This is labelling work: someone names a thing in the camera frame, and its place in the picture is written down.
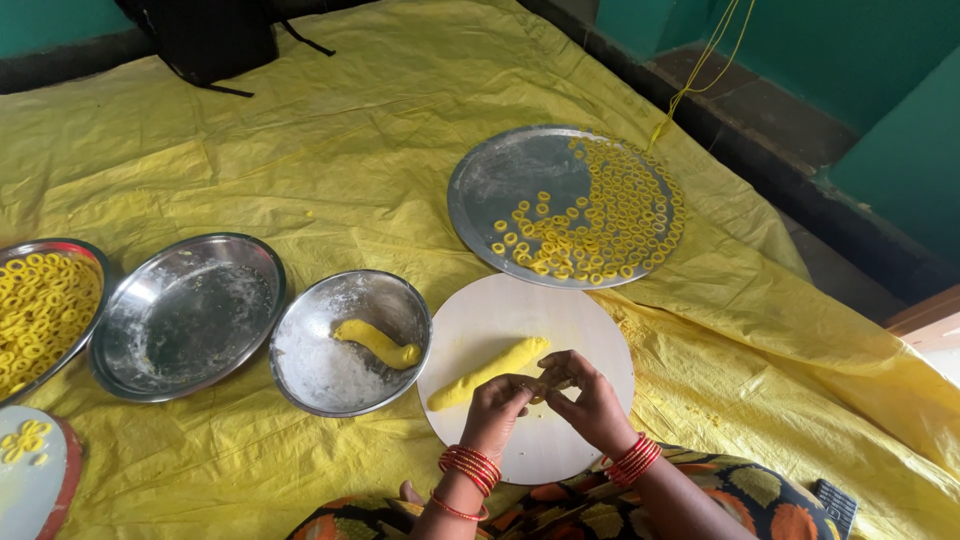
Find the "black bag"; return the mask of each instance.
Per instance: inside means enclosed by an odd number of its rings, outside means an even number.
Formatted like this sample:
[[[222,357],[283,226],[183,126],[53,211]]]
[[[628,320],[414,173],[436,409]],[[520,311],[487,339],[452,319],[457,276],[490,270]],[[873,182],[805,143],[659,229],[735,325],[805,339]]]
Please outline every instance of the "black bag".
[[[301,36],[272,5],[261,0],[116,0],[124,14],[149,36],[160,58],[187,83],[253,97],[250,92],[215,86],[276,60],[271,28],[278,20],[291,36],[327,56],[336,51]]]

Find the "hand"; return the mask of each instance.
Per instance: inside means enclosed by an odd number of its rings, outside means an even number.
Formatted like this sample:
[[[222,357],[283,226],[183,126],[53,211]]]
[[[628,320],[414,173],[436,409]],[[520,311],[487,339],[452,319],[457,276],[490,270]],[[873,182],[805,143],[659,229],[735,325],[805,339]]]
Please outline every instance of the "hand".
[[[477,386],[460,444],[489,457],[499,466],[516,418],[526,416],[527,404],[544,391],[536,379],[513,374],[494,377]]]
[[[580,353],[551,353],[537,365],[543,368],[538,380],[549,388],[546,403],[593,448],[616,460],[636,444],[639,435],[620,408],[613,386]],[[556,389],[567,380],[581,390],[576,402],[571,402]]]

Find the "stainless steel bowl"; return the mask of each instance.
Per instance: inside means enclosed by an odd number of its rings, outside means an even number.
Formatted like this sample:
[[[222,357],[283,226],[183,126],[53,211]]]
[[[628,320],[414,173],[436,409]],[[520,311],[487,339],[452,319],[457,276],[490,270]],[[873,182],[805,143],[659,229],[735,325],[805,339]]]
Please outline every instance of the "stainless steel bowl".
[[[416,343],[422,359],[396,370],[366,347],[331,336],[361,319],[399,344]],[[270,367],[280,392],[297,407],[334,418],[378,409],[406,391],[430,354],[433,321],[410,283],[379,270],[351,270],[320,280],[286,308],[270,340]]]
[[[135,402],[163,402],[226,377],[270,335],[286,276],[246,234],[178,242],[127,276],[90,339],[93,377]]]
[[[54,364],[50,366],[50,369],[44,372],[43,375],[37,377],[33,382],[0,400],[0,407],[12,404],[39,388],[41,384],[44,384],[51,377],[53,377],[60,370],[60,368],[66,365],[70,359],[76,356],[77,353],[84,348],[86,342],[90,339],[90,335],[93,334],[93,329],[96,328],[97,323],[100,322],[100,319],[104,316],[107,300],[110,296],[110,293],[113,292],[113,287],[116,286],[116,279],[110,272],[109,261],[107,260],[107,256],[104,255],[104,252],[100,251],[92,244],[88,244],[82,240],[75,240],[73,238],[43,238],[40,240],[23,242],[0,249],[0,265],[6,264],[7,261],[12,258],[24,258],[31,253],[40,253],[43,255],[56,253],[63,257],[85,258],[88,262],[92,262],[94,267],[99,270],[101,283],[103,284],[103,291],[100,297],[100,304],[97,306],[97,310],[93,313],[93,319],[90,320],[88,325],[86,325],[86,330],[84,330],[84,333],[80,334],[80,337],[77,338],[77,341],[74,342],[73,346],[71,346],[66,353],[63,353],[63,356],[54,362]]]

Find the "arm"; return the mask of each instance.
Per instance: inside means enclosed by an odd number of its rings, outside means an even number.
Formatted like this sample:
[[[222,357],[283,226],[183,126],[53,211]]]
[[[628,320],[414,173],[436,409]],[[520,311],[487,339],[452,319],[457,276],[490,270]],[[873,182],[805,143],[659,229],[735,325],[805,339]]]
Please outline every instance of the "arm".
[[[540,367],[545,368],[540,380],[547,386],[573,380],[580,387],[576,402],[556,390],[547,391],[546,401],[594,448],[616,461],[636,444],[639,435],[620,409],[613,387],[585,358],[576,351],[562,351],[541,360]],[[664,540],[756,540],[663,457],[632,487]]]
[[[478,386],[460,444],[479,451],[499,467],[516,418],[527,414],[526,405],[533,399],[535,389],[542,392],[535,379],[522,375],[501,375]],[[459,512],[475,516],[481,511],[483,494],[470,477],[456,469],[447,469],[433,493]],[[476,530],[477,522],[457,517],[431,500],[423,508],[410,538],[472,540]]]

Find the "round wooden board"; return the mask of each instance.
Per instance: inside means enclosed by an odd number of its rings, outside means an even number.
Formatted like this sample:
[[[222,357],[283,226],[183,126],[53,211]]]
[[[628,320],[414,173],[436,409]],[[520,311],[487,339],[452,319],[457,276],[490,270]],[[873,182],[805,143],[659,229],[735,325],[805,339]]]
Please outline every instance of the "round wooden board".
[[[37,452],[26,453],[14,463],[0,460],[0,537],[53,540],[77,491],[82,448],[65,421],[18,405],[0,409],[0,439],[20,433],[28,420],[49,423],[51,428]],[[47,454],[46,461],[34,465],[40,454]]]
[[[575,349],[613,384],[624,411],[634,397],[634,364],[620,329],[583,291],[548,288],[496,274],[467,285],[451,296],[433,318],[430,358],[417,380],[420,401],[433,431],[447,446],[460,441],[469,403],[439,412],[426,399],[451,380],[482,365],[504,348],[528,336],[546,337],[552,351]],[[520,373],[536,377],[536,362]],[[578,388],[564,394],[575,400]],[[600,457],[546,403],[530,406],[516,421],[503,455],[503,479],[536,485],[567,479]]]

